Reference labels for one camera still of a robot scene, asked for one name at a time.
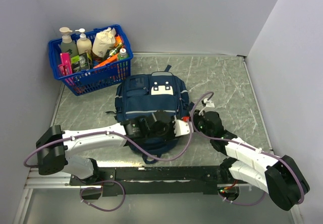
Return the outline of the blue plastic basket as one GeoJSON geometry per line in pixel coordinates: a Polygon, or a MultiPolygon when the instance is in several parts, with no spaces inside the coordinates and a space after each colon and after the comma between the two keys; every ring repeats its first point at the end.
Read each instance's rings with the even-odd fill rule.
{"type": "Polygon", "coordinates": [[[133,58],[133,53],[130,42],[120,25],[114,24],[103,28],[94,28],[92,31],[86,32],[85,34],[87,38],[94,42],[96,34],[109,27],[112,29],[114,28],[117,35],[121,37],[124,48],[129,56],[124,60],[109,63],[104,67],[64,76],[59,69],[59,64],[61,64],[60,44],[62,39],[53,39],[48,43],[48,57],[54,78],[62,81],[76,96],[119,84],[131,75],[131,60],[133,58]]]}

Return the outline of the cream pump bottle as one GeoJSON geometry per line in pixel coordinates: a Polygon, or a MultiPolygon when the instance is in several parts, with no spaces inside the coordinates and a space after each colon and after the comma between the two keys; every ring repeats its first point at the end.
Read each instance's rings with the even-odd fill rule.
{"type": "Polygon", "coordinates": [[[89,38],[87,38],[87,36],[85,34],[85,29],[80,28],[80,29],[76,30],[76,32],[80,33],[79,39],[76,42],[77,48],[78,48],[78,53],[79,54],[83,54],[83,53],[91,54],[92,42],[89,38]]]}

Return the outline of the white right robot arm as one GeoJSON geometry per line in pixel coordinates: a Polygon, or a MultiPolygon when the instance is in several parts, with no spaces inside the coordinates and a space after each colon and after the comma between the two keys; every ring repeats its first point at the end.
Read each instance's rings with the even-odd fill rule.
{"type": "Polygon", "coordinates": [[[220,171],[224,182],[241,180],[256,186],[286,211],[304,201],[310,186],[292,157],[278,157],[246,143],[224,128],[216,111],[195,110],[192,116],[197,133],[226,156],[220,171]]]}

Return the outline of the green bottle white cap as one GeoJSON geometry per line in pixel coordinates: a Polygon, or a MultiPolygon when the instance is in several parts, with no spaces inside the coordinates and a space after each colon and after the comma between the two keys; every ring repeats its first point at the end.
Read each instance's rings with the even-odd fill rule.
{"type": "Polygon", "coordinates": [[[118,53],[117,60],[121,61],[121,60],[127,59],[128,57],[129,55],[127,50],[125,48],[121,48],[118,53]]]}

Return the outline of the grey-green pump bottle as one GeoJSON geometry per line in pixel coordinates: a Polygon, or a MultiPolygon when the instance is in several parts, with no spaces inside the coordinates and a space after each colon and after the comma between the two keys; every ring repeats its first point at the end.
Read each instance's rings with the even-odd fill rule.
{"type": "Polygon", "coordinates": [[[78,48],[76,42],[72,40],[71,34],[72,30],[68,27],[61,27],[59,32],[62,34],[62,42],[61,42],[61,51],[62,53],[68,53],[70,58],[77,56],[78,48]]]}

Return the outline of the green black box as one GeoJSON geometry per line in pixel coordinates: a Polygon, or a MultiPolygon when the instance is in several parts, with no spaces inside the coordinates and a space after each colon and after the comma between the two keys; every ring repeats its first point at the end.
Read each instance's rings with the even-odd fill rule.
{"type": "Polygon", "coordinates": [[[92,57],[89,53],[84,52],[71,58],[71,67],[74,73],[93,68],[92,57]]]}

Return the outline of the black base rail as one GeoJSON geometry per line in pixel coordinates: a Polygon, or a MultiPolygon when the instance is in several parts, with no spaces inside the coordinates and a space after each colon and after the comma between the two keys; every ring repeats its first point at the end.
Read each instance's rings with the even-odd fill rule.
{"type": "Polygon", "coordinates": [[[100,167],[93,180],[80,180],[71,176],[71,186],[92,186],[98,181],[117,181],[127,195],[202,193],[218,194],[218,188],[235,182],[229,172],[214,166],[146,166],[100,167]]]}

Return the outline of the beige paper bag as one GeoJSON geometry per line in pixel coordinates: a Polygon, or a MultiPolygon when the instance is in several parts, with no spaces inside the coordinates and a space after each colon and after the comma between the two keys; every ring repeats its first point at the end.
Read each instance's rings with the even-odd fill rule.
{"type": "Polygon", "coordinates": [[[116,44],[116,30],[109,27],[106,30],[100,31],[96,34],[94,43],[92,46],[92,52],[94,55],[102,58],[106,52],[113,49],[116,44]]]}

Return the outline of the pink box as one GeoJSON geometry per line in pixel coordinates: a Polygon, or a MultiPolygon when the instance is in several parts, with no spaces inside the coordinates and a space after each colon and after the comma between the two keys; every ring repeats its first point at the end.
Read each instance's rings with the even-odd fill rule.
{"type": "Polygon", "coordinates": [[[68,76],[73,74],[70,55],[68,53],[60,53],[61,63],[59,64],[59,70],[62,76],[68,76]]]}

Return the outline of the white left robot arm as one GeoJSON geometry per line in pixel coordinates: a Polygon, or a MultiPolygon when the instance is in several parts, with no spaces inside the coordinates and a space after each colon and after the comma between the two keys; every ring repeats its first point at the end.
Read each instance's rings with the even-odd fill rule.
{"type": "Polygon", "coordinates": [[[129,146],[147,164],[155,163],[177,144],[175,123],[176,116],[158,110],[97,129],[63,131],[52,126],[36,143],[36,167],[43,176],[65,172],[93,185],[100,177],[97,162],[80,157],[81,152],[129,146]]]}

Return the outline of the navy blue student backpack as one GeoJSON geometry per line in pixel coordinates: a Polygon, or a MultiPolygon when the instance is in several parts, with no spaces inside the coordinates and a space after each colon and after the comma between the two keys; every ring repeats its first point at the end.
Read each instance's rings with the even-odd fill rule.
{"type": "Polygon", "coordinates": [[[130,76],[117,87],[115,119],[119,123],[130,122],[139,131],[134,139],[136,144],[128,142],[127,145],[133,152],[141,153],[146,164],[158,162],[177,145],[179,137],[146,137],[141,120],[158,110],[183,120],[191,109],[184,81],[171,73],[170,68],[168,65],[163,71],[130,76]]]}

